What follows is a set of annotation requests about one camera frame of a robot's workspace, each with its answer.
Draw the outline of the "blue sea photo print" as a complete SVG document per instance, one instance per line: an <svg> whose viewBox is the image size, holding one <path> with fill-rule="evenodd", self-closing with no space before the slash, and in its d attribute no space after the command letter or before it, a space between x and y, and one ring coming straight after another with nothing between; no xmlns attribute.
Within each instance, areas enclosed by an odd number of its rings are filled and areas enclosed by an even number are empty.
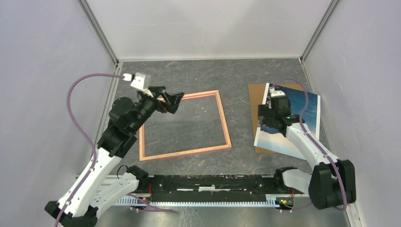
<svg viewBox="0 0 401 227"><path fill-rule="evenodd" d="M269 88L273 85L270 83L266 84L264 97L262 100L262 104L265 104L269 101ZM292 114L299 114L306 104L304 91L299 91L295 89L291 89L288 87L283 87L280 85L276 85L275 88L277 90L282 90L290 100L290 107ZM319 95L313 93L308 94L308 107L306 111L303 113L303 120L307 124L311 133L319 139L320 136L320 112L321 112L321 98ZM268 129L267 127L260 127L257 125L256 136L254 139L254 146L260 147L263 149L268 149L283 155L296 157L304 160L304 156L301 152L295 147L295 145L287 140L280 132L274 131L272 129Z"/></svg>

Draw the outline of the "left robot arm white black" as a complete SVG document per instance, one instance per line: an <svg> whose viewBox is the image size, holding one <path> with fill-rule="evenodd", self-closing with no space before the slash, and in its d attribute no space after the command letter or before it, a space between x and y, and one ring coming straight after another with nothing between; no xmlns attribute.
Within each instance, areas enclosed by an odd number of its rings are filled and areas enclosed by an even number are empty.
<svg viewBox="0 0 401 227"><path fill-rule="evenodd" d="M120 97L113 102L109 123L95 153L73 186L58 200L50 201L45 211L55 218L55 226L94 227L98 219L125 195L148 188L148 173L129 167L120 180L102 191L99 187L137 141L136 134L155 112L174 114L183 92L168 94L164 86L139 90L138 101Z"/></svg>

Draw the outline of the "pink wooden picture frame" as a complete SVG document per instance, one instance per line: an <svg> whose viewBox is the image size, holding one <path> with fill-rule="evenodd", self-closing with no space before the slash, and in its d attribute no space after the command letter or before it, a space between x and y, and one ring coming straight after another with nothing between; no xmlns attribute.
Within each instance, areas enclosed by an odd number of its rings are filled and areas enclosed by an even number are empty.
<svg viewBox="0 0 401 227"><path fill-rule="evenodd" d="M169 154L160 154L160 155L155 155L155 156L145 156L145 127L141 126L139 129L139 161L148 161L148 160L156 160L156 159L163 159L163 158L171 158L171 157L179 157L179 156L184 156L184 155L192 155L192 154L198 154L198 153L203 153L203 152L211 152L211 151L217 151L217 150L222 150L222 149L227 149L232 147L231 139L229 136L229 131L228 131L228 126L226 122L226 117L220 97L220 92L218 90L212 90L212 91L204 91L204 92L197 92L197 93L191 93L191 94L186 94L183 96L183 100L190 100L190 99L196 99L196 98L204 98L204 97L209 97L213 96L216 99L217 106L218 106L218 111L219 111L219 117L220 121L222 123L222 129L225 137L225 144L224 145L218 145L218 146L213 146L213 147L206 147L206 148L197 148L197 149L191 149L191 150L185 150L185 151L178 151L178 152L173 152Z"/></svg>

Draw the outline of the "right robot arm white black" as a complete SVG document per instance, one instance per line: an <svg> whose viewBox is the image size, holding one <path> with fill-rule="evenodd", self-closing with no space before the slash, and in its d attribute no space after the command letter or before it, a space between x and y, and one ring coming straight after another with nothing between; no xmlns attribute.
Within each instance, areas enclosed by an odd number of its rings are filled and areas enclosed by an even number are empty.
<svg viewBox="0 0 401 227"><path fill-rule="evenodd" d="M258 105L261 126L292 142L312 168L307 174L295 167L276 170L273 187L279 193L290 188L305 192L319 210L346 210L356 201L355 166L331 153L309 130L299 114L293 114L286 95L268 97Z"/></svg>

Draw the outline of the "brown cardboard backing board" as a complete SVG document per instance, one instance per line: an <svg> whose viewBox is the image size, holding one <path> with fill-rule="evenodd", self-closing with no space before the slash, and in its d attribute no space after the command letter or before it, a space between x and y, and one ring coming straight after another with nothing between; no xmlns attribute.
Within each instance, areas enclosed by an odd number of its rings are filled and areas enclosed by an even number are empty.
<svg viewBox="0 0 401 227"><path fill-rule="evenodd" d="M264 97L264 91L267 83L259 83L259 84L248 84L248 92L250 99L250 110L251 110L251 118L252 118L252 128L253 128L253 137L255 139L256 131L257 131L257 105L262 103ZM303 91L301 85L299 84L279 84L283 87L288 87L291 89ZM268 149L263 149L260 147L255 147L256 153L277 153Z"/></svg>

